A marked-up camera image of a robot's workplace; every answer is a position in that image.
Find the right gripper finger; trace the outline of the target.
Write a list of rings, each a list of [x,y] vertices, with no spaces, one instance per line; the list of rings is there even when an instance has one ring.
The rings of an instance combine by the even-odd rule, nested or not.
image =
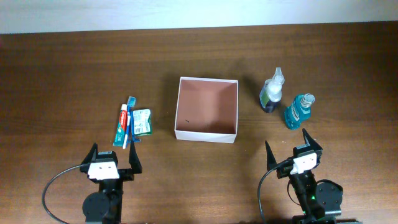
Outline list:
[[[302,129],[303,138],[307,144],[305,152],[309,154],[310,152],[314,152],[317,155],[317,164],[320,164],[320,159],[323,154],[323,148],[312,138],[306,129]]]
[[[272,170],[277,166],[276,159],[272,152],[272,149],[267,141],[265,141],[266,152],[267,152],[267,170]]]

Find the red green toothpaste tube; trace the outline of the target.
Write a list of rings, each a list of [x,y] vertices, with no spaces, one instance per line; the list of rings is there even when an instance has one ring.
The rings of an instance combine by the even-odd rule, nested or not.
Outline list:
[[[116,128],[116,134],[113,141],[113,146],[121,147],[124,144],[124,138],[127,127],[127,104],[121,105],[121,110]]]

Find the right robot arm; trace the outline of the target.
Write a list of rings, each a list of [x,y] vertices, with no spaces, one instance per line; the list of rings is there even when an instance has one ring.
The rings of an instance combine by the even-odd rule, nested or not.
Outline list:
[[[343,188],[341,185],[327,179],[315,180],[312,170],[320,165],[323,148],[303,129],[304,144],[293,148],[293,156],[278,163],[275,160],[268,142],[267,172],[259,182],[257,193],[261,193],[264,179],[273,171],[277,178],[289,178],[288,186],[292,186],[302,215],[292,217],[292,223],[336,223],[336,217],[341,215]]]

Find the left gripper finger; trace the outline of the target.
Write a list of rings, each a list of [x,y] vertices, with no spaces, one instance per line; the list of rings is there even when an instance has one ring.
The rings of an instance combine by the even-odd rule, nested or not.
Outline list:
[[[142,165],[138,158],[134,141],[130,143],[129,149],[129,164],[131,165],[132,172],[134,174],[142,173]]]
[[[89,164],[89,163],[95,161],[97,154],[98,154],[98,145],[97,145],[97,143],[94,143],[92,145],[89,153],[86,155],[86,157],[83,159],[83,161],[81,163]]]

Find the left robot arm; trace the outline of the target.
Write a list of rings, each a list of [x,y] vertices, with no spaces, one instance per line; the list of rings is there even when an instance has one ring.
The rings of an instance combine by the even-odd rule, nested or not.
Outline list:
[[[136,174],[142,173],[133,142],[129,146],[128,162],[130,168],[119,169],[114,151],[99,152],[98,145],[93,144],[80,167],[89,180],[99,185],[98,191],[83,202],[85,223],[121,223],[123,183],[133,181]]]

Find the green white soap packet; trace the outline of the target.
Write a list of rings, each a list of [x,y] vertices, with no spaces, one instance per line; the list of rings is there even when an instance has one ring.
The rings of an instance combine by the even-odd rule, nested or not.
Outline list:
[[[145,136],[152,134],[152,124],[151,124],[151,110],[142,109],[134,110],[134,126],[136,136]]]

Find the blue white toothbrush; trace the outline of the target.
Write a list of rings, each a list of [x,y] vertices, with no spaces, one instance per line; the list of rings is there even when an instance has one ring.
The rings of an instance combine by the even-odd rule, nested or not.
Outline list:
[[[127,144],[129,142],[129,133],[130,133],[130,125],[131,125],[131,108],[133,108],[136,104],[136,98],[130,96],[127,100],[127,121],[126,121],[126,132],[124,136],[123,149],[127,148]]]

